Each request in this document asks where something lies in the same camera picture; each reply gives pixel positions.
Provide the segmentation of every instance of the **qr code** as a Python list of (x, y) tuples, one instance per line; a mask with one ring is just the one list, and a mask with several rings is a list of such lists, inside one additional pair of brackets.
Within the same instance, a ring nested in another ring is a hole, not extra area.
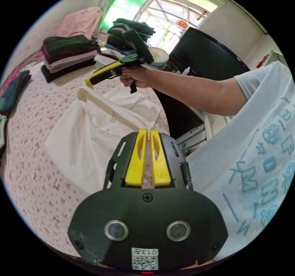
[(132, 269), (158, 270), (158, 251), (150, 249), (133, 249)]

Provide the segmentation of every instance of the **black television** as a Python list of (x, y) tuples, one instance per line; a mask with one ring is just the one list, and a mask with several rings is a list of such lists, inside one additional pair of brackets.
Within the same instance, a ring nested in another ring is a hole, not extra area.
[(250, 70), (226, 46), (192, 27), (181, 37), (169, 59), (181, 72), (190, 67), (193, 75), (218, 81)]

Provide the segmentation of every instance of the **screw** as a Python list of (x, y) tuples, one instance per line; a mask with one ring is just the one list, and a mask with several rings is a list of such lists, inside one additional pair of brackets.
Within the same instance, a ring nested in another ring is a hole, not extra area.
[(212, 249), (212, 251), (216, 251), (219, 249), (219, 247), (220, 247), (220, 243), (216, 242), (212, 245), (211, 249)]
[(142, 196), (144, 202), (151, 202), (153, 200), (153, 195), (150, 193), (146, 193)]
[(78, 249), (83, 249), (84, 248), (84, 245), (81, 241), (75, 241), (75, 246), (78, 248)]

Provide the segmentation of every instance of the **cabinet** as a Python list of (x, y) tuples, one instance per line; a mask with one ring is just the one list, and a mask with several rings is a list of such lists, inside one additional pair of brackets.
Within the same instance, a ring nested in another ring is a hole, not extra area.
[(267, 59), (263, 62), (262, 66), (266, 66), (272, 62), (276, 62), (276, 61), (280, 61), (282, 64), (284, 64), (285, 66), (288, 67), (288, 64), (286, 62), (286, 59), (284, 58), (284, 56), (279, 53), (279, 52), (276, 52), (274, 50), (272, 50), (270, 52), (270, 54), (268, 55)]

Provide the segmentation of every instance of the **white t-shirt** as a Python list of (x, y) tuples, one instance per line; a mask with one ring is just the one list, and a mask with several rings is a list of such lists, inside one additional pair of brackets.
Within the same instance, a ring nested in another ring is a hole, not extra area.
[(194, 190), (221, 211), (228, 239), (215, 260), (254, 240), (295, 173), (295, 84), (280, 62), (235, 76), (248, 99), (234, 119), (187, 157)]

